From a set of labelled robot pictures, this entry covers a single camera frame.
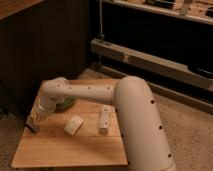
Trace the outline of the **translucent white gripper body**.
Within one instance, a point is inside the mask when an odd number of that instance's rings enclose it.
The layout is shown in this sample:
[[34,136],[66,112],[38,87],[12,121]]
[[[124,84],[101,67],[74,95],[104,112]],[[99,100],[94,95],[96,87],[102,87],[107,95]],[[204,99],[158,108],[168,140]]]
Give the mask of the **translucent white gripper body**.
[[37,100],[29,116],[29,124],[37,125],[39,122],[45,120],[49,115],[53,114],[55,109],[55,103]]

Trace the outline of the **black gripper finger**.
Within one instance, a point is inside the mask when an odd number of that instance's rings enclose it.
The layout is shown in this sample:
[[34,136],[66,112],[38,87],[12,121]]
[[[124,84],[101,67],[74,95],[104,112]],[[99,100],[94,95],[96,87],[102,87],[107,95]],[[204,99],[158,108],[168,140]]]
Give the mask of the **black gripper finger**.
[[33,124],[30,124],[30,123],[26,123],[25,126],[33,133],[36,133],[37,132],[37,129],[36,127],[33,125]]

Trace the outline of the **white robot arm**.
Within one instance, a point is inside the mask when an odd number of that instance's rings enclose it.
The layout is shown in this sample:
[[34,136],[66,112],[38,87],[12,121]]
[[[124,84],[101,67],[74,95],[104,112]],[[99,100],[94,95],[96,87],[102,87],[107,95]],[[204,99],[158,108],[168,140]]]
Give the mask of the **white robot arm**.
[[112,105],[124,135],[130,171],[177,171],[153,93],[147,82],[126,76],[114,84],[71,84],[64,77],[47,80],[27,126],[35,131],[67,98]]

